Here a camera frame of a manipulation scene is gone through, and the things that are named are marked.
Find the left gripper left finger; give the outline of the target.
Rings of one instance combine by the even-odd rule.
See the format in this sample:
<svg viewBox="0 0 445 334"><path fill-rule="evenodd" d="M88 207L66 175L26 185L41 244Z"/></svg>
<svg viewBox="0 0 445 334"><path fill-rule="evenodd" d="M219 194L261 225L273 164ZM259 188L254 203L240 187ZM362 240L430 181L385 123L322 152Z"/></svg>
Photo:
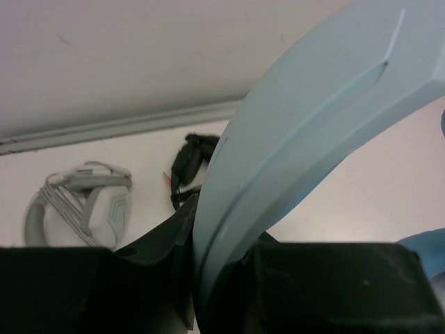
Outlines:
<svg viewBox="0 0 445 334"><path fill-rule="evenodd" d="M193 329L197 197L129 245L2 248L2 333L187 333Z"/></svg>

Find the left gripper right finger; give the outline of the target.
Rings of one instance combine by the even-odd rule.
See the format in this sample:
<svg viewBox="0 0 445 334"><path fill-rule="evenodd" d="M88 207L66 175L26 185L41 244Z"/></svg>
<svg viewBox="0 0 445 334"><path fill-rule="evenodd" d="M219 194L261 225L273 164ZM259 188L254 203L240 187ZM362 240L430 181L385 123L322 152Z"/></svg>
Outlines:
<svg viewBox="0 0 445 334"><path fill-rule="evenodd" d="M394 243L224 236L206 333L443 333L444 233Z"/></svg>

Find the light blue headphones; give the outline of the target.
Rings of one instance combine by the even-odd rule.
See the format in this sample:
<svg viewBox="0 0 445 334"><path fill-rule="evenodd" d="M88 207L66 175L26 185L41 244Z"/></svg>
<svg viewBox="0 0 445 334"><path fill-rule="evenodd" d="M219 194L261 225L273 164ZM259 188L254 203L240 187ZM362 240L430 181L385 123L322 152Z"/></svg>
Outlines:
<svg viewBox="0 0 445 334"><path fill-rule="evenodd" d="M349 154L443 95L443 1L354 1L301 37L211 158L193 229L197 307Z"/></svg>

